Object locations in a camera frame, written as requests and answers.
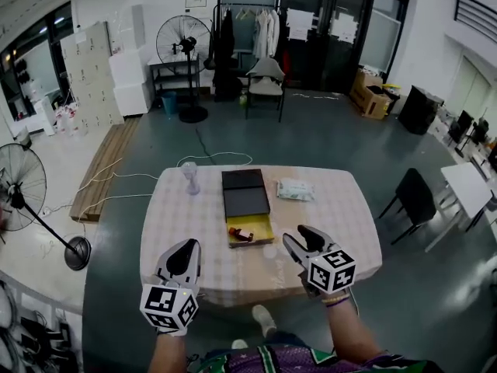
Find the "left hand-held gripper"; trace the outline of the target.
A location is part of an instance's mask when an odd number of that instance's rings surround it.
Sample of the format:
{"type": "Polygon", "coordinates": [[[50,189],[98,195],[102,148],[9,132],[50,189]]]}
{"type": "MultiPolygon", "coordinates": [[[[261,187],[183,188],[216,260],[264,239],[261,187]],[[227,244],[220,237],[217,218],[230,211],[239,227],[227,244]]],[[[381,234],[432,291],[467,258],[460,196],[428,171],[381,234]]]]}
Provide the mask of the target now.
{"type": "Polygon", "coordinates": [[[144,284],[140,311],[158,334],[185,336],[199,310],[195,285],[200,276],[201,247],[195,239],[176,243],[158,259],[156,275],[166,284],[144,284]]]}

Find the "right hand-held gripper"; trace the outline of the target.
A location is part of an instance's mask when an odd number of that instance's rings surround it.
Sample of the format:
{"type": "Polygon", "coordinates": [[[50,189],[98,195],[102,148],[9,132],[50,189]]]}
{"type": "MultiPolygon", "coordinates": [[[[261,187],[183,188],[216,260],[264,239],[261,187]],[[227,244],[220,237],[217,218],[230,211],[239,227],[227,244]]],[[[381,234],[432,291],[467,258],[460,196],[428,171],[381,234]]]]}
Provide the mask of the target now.
{"type": "Polygon", "coordinates": [[[356,261],[343,249],[331,251],[335,243],[323,231],[310,225],[298,225],[297,230],[307,248],[288,233],[283,234],[282,242],[294,262],[304,265],[306,287],[316,295],[350,288],[356,280],[356,261]]]}

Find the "red-capped dark bottle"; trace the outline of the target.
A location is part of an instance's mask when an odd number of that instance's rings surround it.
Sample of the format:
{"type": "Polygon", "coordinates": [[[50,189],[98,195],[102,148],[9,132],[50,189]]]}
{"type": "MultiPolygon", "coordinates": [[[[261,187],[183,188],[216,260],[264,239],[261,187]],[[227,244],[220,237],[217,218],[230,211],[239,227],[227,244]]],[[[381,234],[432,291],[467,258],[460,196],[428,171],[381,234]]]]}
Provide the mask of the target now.
{"type": "Polygon", "coordinates": [[[251,242],[254,236],[252,232],[248,232],[242,228],[234,228],[234,227],[229,228],[228,234],[237,242],[251,242]]]}

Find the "black and yellow box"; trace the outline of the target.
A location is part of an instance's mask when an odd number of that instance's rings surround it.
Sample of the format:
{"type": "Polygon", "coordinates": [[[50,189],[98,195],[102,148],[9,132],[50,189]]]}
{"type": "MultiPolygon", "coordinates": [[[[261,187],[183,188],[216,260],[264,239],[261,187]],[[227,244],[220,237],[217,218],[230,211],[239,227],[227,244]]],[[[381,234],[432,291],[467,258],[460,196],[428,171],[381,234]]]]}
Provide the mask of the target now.
{"type": "Polygon", "coordinates": [[[223,171],[222,196],[227,231],[242,228],[254,234],[251,242],[237,242],[228,234],[230,248],[259,246],[273,242],[270,205],[261,169],[223,171]]]}

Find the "person's right forearm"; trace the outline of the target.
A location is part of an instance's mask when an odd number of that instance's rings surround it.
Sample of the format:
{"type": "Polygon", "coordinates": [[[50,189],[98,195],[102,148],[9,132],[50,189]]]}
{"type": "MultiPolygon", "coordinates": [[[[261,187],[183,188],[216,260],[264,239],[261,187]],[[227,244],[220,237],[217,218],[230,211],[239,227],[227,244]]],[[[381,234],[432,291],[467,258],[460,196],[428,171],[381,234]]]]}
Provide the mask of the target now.
{"type": "Polygon", "coordinates": [[[383,353],[369,329],[356,313],[348,294],[325,298],[328,324],[337,356],[363,364],[383,353]]]}

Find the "person's left forearm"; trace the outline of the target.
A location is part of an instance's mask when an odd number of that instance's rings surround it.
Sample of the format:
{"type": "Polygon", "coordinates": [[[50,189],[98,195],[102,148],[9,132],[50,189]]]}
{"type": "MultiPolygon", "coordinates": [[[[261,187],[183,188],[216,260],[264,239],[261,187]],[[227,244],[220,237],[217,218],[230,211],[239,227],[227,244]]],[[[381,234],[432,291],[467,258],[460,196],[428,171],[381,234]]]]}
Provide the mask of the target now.
{"type": "Polygon", "coordinates": [[[148,373],[187,373],[186,345],[182,336],[157,335],[148,373]]]}

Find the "open brown cardboard box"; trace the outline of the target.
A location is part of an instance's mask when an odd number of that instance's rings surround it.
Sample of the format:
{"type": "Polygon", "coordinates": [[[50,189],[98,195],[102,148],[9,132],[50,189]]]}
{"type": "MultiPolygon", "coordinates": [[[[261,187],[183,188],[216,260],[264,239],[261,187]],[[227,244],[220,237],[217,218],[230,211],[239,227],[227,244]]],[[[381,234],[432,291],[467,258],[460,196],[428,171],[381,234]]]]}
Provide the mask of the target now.
{"type": "Polygon", "coordinates": [[[361,68],[356,72],[349,97],[362,117],[375,120],[383,120],[391,105],[383,89],[383,79],[361,68]]]}

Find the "table with checked tablecloth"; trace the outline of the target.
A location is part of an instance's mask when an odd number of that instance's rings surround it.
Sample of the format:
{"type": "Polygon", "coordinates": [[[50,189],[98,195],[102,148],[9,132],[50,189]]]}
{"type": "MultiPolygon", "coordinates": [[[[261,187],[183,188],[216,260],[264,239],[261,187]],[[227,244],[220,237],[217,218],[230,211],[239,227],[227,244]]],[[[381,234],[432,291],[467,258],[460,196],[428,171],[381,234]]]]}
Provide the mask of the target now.
{"type": "Polygon", "coordinates": [[[192,238],[201,246],[198,285],[207,301],[231,307],[301,295],[301,268],[282,243],[282,235],[296,235],[298,225],[322,230],[349,252],[357,263],[357,280],[365,280],[379,270],[382,254],[374,219],[351,173],[295,166],[263,166],[261,170],[275,239],[270,244],[235,249],[228,245],[224,218],[224,167],[198,168],[197,195],[186,192],[186,178],[180,169],[164,170],[144,220],[141,280],[156,282],[159,257],[176,243],[192,238]],[[310,183],[315,188],[315,200],[278,198],[277,181],[282,178],[310,183]]]}

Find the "white green wipes packet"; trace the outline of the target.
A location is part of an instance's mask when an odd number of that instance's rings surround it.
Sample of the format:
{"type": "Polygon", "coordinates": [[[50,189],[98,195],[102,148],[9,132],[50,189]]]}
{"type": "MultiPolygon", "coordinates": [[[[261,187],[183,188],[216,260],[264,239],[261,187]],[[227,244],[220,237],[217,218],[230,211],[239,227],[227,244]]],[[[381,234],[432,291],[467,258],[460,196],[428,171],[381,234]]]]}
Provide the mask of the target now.
{"type": "Polygon", "coordinates": [[[285,200],[314,201],[315,188],[302,180],[282,178],[277,181],[276,195],[285,200]]]}

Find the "green purple patterned shirt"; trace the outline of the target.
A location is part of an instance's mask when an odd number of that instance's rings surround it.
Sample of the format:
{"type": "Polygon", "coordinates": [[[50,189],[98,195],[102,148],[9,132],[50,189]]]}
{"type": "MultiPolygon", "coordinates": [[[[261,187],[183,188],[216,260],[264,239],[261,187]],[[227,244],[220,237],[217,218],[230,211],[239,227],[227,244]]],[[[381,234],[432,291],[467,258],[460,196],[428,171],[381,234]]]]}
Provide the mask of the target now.
{"type": "Polygon", "coordinates": [[[307,345],[264,343],[257,347],[216,351],[195,373],[444,373],[432,361],[415,361],[382,353],[363,363],[307,345]]]}

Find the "black dining chair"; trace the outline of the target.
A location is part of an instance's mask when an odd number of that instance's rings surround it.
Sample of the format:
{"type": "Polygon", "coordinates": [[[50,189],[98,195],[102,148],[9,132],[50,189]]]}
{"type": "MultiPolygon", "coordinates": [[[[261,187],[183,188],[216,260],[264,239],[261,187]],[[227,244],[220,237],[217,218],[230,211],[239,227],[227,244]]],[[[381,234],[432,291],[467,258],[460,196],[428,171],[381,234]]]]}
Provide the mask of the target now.
{"type": "Polygon", "coordinates": [[[415,168],[407,170],[395,189],[393,199],[378,218],[384,217],[397,201],[401,204],[398,212],[405,211],[411,226],[392,241],[392,245],[395,245],[407,235],[415,233],[419,228],[431,221],[437,213],[433,193],[422,175],[415,168]]]}

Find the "wooden pallet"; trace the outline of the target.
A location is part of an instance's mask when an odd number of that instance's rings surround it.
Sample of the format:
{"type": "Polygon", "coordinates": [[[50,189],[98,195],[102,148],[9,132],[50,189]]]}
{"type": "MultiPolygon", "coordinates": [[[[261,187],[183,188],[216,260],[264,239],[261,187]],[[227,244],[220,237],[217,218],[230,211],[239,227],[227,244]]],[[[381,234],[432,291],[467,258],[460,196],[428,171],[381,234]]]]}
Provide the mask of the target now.
{"type": "Polygon", "coordinates": [[[113,173],[119,168],[141,116],[114,124],[95,153],[69,211],[73,221],[96,223],[109,196],[113,173]]]}

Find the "small blue waste bin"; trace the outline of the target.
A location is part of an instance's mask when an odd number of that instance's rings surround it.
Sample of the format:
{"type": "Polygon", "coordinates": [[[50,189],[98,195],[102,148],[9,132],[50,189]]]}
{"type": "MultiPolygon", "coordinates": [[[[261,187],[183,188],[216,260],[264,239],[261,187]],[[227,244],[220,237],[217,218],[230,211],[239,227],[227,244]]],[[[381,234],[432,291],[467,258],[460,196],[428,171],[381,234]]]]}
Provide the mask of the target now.
{"type": "Polygon", "coordinates": [[[161,94],[162,105],[167,115],[178,113],[177,94],[175,91],[165,91],[161,94]]]}

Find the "white square table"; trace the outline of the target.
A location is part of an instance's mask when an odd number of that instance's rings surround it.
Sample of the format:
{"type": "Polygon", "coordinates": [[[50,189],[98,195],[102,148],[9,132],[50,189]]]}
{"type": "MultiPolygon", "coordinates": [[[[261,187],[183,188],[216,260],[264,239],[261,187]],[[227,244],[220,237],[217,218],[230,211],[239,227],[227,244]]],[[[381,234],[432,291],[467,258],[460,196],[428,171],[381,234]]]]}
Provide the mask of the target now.
{"type": "Polygon", "coordinates": [[[440,169],[444,188],[435,196],[436,212],[443,220],[442,232],[425,248],[428,253],[464,218],[473,219],[492,198],[492,189],[470,163],[440,169]]]}

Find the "black bin with yellow lid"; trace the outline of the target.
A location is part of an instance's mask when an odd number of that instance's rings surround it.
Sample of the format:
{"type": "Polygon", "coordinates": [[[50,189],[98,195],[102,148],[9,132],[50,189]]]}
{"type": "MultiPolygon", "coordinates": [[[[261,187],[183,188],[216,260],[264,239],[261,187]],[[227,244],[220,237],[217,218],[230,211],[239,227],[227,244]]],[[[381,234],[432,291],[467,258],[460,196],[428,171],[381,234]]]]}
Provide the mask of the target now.
{"type": "Polygon", "coordinates": [[[394,84],[383,84],[382,85],[384,93],[391,100],[391,103],[386,111],[386,116],[388,116],[394,108],[396,102],[400,99],[401,86],[394,84]]]}

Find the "black cabinet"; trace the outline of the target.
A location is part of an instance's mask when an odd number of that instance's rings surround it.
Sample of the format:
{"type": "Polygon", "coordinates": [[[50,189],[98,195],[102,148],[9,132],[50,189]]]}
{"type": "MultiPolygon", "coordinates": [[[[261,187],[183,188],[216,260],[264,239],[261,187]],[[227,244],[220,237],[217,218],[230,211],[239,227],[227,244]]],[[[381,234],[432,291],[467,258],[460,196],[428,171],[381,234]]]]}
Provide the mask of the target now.
{"type": "Polygon", "coordinates": [[[443,103],[444,100],[440,97],[413,85],[398,115],[398,121],[408,132],[424,135],[443,103]]]}

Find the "tilted black standing fan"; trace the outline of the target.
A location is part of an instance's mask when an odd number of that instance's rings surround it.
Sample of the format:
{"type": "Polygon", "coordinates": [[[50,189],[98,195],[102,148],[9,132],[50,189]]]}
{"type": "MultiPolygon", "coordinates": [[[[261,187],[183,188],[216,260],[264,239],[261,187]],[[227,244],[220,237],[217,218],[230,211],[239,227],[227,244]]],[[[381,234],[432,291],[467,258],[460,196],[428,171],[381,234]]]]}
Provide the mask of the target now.
{"type": "Polygon", "coordinates": [[[86,237],[64,240],[40,216],[47,193],[47,176],[39,156],[21,144],[0,146],[0,232],[18,232],[36,222],[64,246],[65,264],[86,268],[91,245],[86,237]]]}

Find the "group of white jugs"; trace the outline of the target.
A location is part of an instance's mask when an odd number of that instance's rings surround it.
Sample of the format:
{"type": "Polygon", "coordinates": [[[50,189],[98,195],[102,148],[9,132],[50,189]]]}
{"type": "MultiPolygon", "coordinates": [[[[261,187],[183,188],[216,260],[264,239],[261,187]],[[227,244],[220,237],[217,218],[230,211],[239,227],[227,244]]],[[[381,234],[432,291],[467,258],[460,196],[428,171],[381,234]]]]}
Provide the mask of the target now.
{"type": "Polygon", "coordinates": [[[79,105],[77,103],[71,103],[59,106],[55,110],[55,129],[57,134],[74,138],[86,136],[88,133],[87,124],[78,109],[79,105]]]}

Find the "stack of white boxes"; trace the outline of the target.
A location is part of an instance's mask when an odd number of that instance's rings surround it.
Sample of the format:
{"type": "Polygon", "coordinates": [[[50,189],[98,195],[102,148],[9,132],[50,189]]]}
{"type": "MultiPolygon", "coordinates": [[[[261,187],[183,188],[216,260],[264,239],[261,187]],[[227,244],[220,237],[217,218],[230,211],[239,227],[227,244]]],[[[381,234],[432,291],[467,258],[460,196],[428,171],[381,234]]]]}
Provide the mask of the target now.
{"type": "Polygon", "coordinates": [[[123,117],[148,113],[152,105],[150,55],[144,47],[109,58],[114,96],[123,117]]]}
{"type": "Polygon", "coordinates": [[[84,131],[124,122],[113,89],[107,23],[97,22],[61,40],[68,82],[77,106],[75,121],[84,131]]]}

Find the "black metal shelf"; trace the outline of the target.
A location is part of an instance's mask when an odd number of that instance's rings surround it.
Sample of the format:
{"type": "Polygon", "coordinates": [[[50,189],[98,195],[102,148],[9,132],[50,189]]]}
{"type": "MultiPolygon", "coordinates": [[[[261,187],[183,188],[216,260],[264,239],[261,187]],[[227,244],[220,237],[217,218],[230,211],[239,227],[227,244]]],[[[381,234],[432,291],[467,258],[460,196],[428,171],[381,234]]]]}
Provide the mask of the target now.
{"type": "Polygon", "coordinates": [[[200,61],[193,54],[187,61],[185,54],[166,58],[164,62],[151,59],[148,63],[155,102],[162,108],[161,94],[175,91],[177,94],[178,113],[190,106],[197,106],[200,96],[200,61]]]}

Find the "small white cabinet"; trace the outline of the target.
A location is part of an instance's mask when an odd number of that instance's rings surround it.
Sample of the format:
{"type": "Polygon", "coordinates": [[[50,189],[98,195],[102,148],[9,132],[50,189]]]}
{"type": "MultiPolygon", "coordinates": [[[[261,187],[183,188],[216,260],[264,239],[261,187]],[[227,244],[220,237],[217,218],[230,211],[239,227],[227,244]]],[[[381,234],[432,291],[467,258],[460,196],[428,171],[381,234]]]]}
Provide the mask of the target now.
{"type": "Polygon", "coordinates": [[[39,117],[43,130],[47,136],[53,136],[56,133],[55,124],[57,122],[54,109],[48,96],[36,101],[33,105],[36,115],[39,117]]]}

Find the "black hanging coat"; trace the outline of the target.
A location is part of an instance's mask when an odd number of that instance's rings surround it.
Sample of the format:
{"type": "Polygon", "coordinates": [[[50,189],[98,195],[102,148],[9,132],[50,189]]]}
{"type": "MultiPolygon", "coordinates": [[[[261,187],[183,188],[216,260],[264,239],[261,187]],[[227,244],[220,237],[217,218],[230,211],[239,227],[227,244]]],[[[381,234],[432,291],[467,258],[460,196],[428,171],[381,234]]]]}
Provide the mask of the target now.
{"type": "Polygon", "coordinates": [[[231,59],[234,53],[235,38],[231,11],[221,24],[219,37],[214,44],[214,101],[224,102],[235,100],[242,91],[242,82],[231,71],[231,59]]]}

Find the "white hanging coats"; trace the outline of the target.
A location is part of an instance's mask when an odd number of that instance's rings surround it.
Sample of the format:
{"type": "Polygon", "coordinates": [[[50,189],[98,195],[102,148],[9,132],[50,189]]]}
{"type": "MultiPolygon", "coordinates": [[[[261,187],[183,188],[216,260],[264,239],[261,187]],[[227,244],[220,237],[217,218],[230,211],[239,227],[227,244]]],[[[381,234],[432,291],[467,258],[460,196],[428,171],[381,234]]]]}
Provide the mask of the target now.
{"type": "Polygon", "coordinates": [[[280,16],[275,9],[255,16],[253,54],[257,59],[274,58],[280,36],[280,16]]]}

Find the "upright black standing fan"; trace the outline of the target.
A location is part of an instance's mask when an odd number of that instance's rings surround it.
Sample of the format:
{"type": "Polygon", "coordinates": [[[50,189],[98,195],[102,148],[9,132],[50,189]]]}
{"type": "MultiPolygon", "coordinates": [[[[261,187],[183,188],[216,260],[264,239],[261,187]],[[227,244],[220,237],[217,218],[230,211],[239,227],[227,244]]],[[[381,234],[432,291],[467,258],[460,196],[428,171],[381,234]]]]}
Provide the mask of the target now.
{"type": "Polygon", "coordinates": [[[173,16],[158,30],[156,52],[159,61],[188,83],[188,106],[179,112],[183,123],[197,124],[208,117],[207,110],[199,105],[199,98],[200,73],[209,58],[209,48],[210,31],[196,17],[173,16]]]}

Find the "white paper notice on door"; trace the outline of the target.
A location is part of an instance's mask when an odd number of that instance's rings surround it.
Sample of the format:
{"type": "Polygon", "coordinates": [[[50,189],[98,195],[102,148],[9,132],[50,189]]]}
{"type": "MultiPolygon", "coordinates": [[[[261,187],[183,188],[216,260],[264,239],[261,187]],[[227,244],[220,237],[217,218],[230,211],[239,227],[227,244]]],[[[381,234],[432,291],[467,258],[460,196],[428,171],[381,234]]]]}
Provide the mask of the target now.
{"type": "Polygon", "coordinates": [[[314,20],[313,12],[296,9],[287,10],[287,28],[289,40],[308,40],[308,32],[312,29],[314,20]]]}
{"type": "Polygon", "coordinates": [[[353,44],[356,38],[357,22],[354,17],[340,12],[337,18],[332,20],[331,35],[337,37],[338,41],[353,44]]]}

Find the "black clothes rack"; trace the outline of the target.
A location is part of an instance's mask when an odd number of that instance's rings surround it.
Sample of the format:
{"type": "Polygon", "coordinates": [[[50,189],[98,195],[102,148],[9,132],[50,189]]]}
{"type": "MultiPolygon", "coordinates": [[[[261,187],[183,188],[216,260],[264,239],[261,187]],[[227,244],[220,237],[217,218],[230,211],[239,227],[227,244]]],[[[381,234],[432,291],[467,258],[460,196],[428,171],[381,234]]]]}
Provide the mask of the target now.
{"type": "MultiPolygon", "coordinates": [[[[273,8],[270,5],[243,5],[243,4],[235,4],[229,5],[224,3],[223,5],[219,5],[217,7],[217,14],[214,15],[215,23],[214,23],[214,35],[211,38],[211,59],[214,65],[214,73],[215,73],[215,63],[214,63],[214,44],[219,37],[219,32],[221,28],[221,24],[223,22],[224,17],[226,16],[226,12],[228,10],[231,11],[232,20],[233,20],[233,32],[235,38],[234,45],[234,53],[231,59],[231,71],[238,77],[238,79],[242,82],[242,91],[245,90],[247,92],[248,79],[246,73],[256,64],[259,60],[253,54],[253,46],[254,46],[254,34],[255,34],[255,16],[259,14],[262,10],[272,10],[273,8]]],[[[280,16],[280,27],[282,25],[281,15],[280,16]]]]}

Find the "black balcony railing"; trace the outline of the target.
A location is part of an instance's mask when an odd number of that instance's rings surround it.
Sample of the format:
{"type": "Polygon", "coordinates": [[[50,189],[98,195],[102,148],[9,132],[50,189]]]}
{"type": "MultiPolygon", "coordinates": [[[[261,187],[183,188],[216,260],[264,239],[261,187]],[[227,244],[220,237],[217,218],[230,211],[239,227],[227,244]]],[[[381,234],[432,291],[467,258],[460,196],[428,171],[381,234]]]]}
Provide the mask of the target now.
{"type": "Polygon", "coordinates": [[[497,44],[497,11],[477,0],[455,0],[454,21],[497,44]]]}

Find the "grey chair with black frame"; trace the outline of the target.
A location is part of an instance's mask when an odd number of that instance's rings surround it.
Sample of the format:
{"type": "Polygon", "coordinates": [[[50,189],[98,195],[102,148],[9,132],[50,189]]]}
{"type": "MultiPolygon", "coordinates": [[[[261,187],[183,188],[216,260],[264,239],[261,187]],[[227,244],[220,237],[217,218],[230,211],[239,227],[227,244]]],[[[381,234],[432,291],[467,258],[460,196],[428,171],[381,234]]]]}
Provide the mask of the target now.
{"type": "Polygon", "coordinates": [[[277,100],[278,122],[283,116],[283,104],[286,91],[285,73],[274,58],[260,58],[246,73],[248,79],[245,118],[249,117],[252,96],[275,97],[277,100]]]}

